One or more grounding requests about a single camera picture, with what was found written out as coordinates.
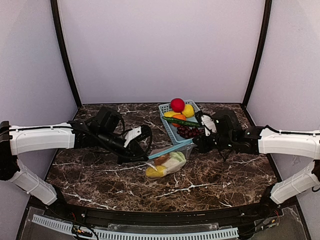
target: white panel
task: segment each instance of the white panel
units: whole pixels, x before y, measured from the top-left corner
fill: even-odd
[[[320,1],[273,1],[265,48],[248,104],[257,125],[312,131],[320,126]],[[310,158],[274,155],[285,179]],[[320,236],[319,194],[298,197],[312,239]]]
[[[263,0],[62,0],[84,103],[242,102]]]
[[[76,112],[59,52],[50,0],[0,1],[0,122],[34,126],[65,122]],[[41,178],[54,150],[19,158]],[[16,239],[29,196],[0,181],[0,239]]]

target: orange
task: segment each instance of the orange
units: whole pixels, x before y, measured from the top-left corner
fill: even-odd
[[[180,119],[180,120],[183,120],[183,121],[187,120],[186,116],[183,115],[183,114],[174,115],[173,118]],[[172,125],[175,126],[175,127],[180,127],[180,125],[177,124],[177,123],[172,123]]]

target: black pole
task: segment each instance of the black pole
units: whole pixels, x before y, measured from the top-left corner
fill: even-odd
[[[67,54],[67,48],[66,48],[66,43],[64,39],[64,35],[62,32],[62,27],[61,27],[61,21],[60,21],[60,15],[59,15],[59,7],[58,7],[58,1],[57,0],[51,0],[51,10],[52,10],[52,16],[53,16],[53,22],[54,22],[54,27],[55,27],[55,33],[56,33],[56,38],[58,40],[59,48],[60,48],[60,53],[65,69],[66,76],[69,81],[69,85],[72,91],[72,95],[74,98],[74,101],[76,103],[76,106],[78,109],[82,106],[81,99],[77,90],[76,82],[74,79],[74,75],[71,70],[70,66],[70,61],[68,58]]]
[[[258,69],[259,69],[259,65],[260,65],[260,61],[261,61],[261,57],[262,57],[262,53],[264,51],[264,46],[265,46],[267,31],[268,31],[268,25],[269,25],[269,19],[270,19],[270,13],[271,13],[271,5],[272,5],[272,0],[265,0],[258,47],[256,49],[249,83],[246,88],[244,99],[242,102],[242,104],[244,105],[245,108],[247,107],[247,105],[249,103],[249,99],[250,99],[252,90],[254,89],[254,85],[255,85],[255,81],[256,81],[256,77],[257,77],[257,73],[258,73]]]

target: plastic bag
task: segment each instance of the plastic bag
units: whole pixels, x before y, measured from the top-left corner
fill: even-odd
[[[151,156],[157,157],[147,162],[149,167],[145,175],[150,179],[158,179],[178,172],[186,164],[194,146],[189,143],[153,150]]]

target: marble table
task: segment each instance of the marble table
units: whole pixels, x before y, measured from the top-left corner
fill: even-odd
[[[122,114],[127,128],[149,125],[153,132],[152,149],[159,149],[170,146],[171,140],[161,122],[158,105],[88,104],[81,107],[75,119],[86,120],[101,106],[108,106]],[[200,103],[198,106],[210,115],[217,110],[231,109],[243,128],[250,125],[239,104]],[[264,155],[232,152],[223,162],[217,150],[200,154],[194,148],[179,172],[148,180],[145,163],[117,165],[115,155],[96,150],[58,151],[47,181],[62,190],[68,203],[132,212],[213,210],[257,203],[264,189],[277,182]]]

